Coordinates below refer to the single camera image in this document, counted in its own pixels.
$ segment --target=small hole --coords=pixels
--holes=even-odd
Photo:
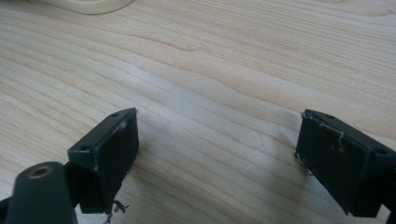
[[[374,151],[378,152],[379,154],[387,154],[388,152],[383,148],[375,148]]]
[[[42,167],[39,167],[39,168],[33,170],[31,173],[29,173],[28,176],[31,179],[38,179],[38,178],[41,178],[51,172],[52,172],[52,168],[50,168],[49,166],[42,166]]]
[[[85,151],[90,148],[91,148],[91,146],[82,146],[80,149],[81,149],[81,151]]]

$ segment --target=black plastic piece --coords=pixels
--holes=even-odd
[[[59,162],[44,162],[18,175],[7,223],[77,223],[64,167]]]
[[[111,214],[138,150],[136,109],[108,116],[68,150],[65,166],[45,162],[20,173],[12,197],[0,202],[0,223],[77,223],[78,203],[82,213]]]
[[[138,150],[136,110],[132,108],[108,116],[67,151],[65,167],[73,174],[69,178],[74,178],[72,197],[83,213],[111,212]]]
[[[305,110],[302,118],[295,156],[345,213],[376,217],[381,203],[392,211],[396,152],[333,116]]]

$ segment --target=white object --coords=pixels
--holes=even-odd
[[[102,14],[126,7],[134,0],[40,0],[82,14]]]

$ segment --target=wood grain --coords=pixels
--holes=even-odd
[[[293,159],[300,112],[396,148],[396,2],[135,0],[98,16],[0,1],[0,197],[108,114],[141,151],[112,223],[384,223]],[[82,215],[80,223],[104,223]]]

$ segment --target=metal grommet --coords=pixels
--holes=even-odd
[[[48,175],[51,172],[52,172],[52,167],[45,165],[45,166],[40,166],[40,167],[35,168],[27,176],[30,179],[38,179],[38,178]]]

